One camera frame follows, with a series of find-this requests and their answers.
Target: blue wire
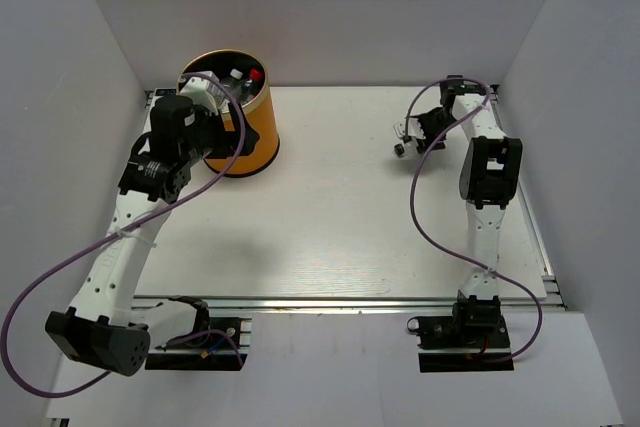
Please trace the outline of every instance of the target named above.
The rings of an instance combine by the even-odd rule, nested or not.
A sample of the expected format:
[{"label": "blue wire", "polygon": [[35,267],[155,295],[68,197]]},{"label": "blue wire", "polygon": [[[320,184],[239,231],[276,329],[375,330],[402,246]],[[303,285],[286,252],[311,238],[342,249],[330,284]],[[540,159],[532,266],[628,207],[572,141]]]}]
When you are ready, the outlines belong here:
[{"label": "blue wire", "polygon": [[213,354],[213,351],[216,350],[218,347],[220,347],[223,342],[224,342],[224,337],[218,340],[218,342],[213,344],[211,347],[209,347],[209,349],[207,350],[207,354],[209,355]]}]

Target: black rim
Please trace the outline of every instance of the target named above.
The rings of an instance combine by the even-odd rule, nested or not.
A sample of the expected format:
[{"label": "black rim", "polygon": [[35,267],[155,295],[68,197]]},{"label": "black rim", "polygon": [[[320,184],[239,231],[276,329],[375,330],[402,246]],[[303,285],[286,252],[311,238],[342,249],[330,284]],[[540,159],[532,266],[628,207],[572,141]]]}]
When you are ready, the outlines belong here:
[{"label": "black rim", "polygon": [[[230,179],[241,179],[243,177],[251,177],[252,175],[259,174],[260,172],[262,172],[264,169],[266,169],[267,167],[269,167],[271,165],[271,163],[278,156],[278,152],[280,152],[280,136],[278,136],[278,145],[276,146],[276,151],[273,153],[273,156],[268,160],[268,162],[266,164],[264,164],[262,167],[260,167],[259,169],[253,170],[251,172],[244,173],[244,174],[225,174],[225,177],[229,177]],[[219,170],[216,170],[213,167],[211,167],[208,162],[205,162],[205,164],[206,164],[207,167],[209,167],[209,169],[214,171],[216,174],[220,173]]]}]

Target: red object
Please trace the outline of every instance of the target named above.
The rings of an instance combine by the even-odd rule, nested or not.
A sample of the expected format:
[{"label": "red object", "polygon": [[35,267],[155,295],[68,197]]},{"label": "red object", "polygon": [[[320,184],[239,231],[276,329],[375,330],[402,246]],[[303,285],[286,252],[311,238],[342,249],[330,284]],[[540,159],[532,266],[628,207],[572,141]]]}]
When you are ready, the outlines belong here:
[{"label": "red object", "polygon": [[249,72],[249,78],[255,82],[261,81],[262,77],[264,77],[264,75],[257,69],[251,69]]}]

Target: gray wall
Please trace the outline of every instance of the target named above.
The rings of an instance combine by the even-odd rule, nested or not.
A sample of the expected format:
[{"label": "gray wall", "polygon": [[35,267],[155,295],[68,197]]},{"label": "gray wall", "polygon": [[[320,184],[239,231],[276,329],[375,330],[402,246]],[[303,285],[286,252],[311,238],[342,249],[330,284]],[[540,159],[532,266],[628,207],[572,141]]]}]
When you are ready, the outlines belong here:
[{"label": "gray wall", "polygon": [[[143,93],[94,0],[0,0],[0,316],[54,263],[101,237],[142,120]],[[10,354],[40,388],[60,358],[44,333],[88,262],[27,299]],[[2,424],[39,426],[45,402],[0,369]]]},{"label": "gray wall", "polygon": [[570,305],[585,312],[625,419],[640,426],[640,0],[547,0],[501,116]]},{"label": "gray wall", "polygon": [[276,84],[502,80],[544,0],[97,0],[145,88],[240,48]]}]

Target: orange bucket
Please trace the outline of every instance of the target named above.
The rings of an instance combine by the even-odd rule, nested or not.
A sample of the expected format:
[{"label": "orange bucket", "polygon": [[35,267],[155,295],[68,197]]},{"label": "orange bucket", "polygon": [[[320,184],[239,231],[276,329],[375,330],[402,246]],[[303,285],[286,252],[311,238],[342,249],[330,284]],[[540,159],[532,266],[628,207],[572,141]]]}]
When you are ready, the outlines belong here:
[{"label": "orange bucket", "polygon": [[[276,119],[271,102],[269,76],[264,64],[254,56],[239,50],[216,50],[203,54],[187,64],[182,74],[188,72],[203,72],[210,70],[219,79],[229,75],[231,69],[237,69],[247,75],[251,69],[258,69],[264,73],[263,85],[258,94],[242,106],[249,125],[258,132],[260,140],[251,155],[238,157],[233,167],[227,172],[227,177],[248,177],[263,171],[278,155],[280,138],[276,129]],[[184,84],[178,84],[178,92]],[[232,131],[233,123],[228,112],[222,114],[226,130]],[[219,172],[227,164],[227,159],[205,159],[206,164],[214,172]]]}]

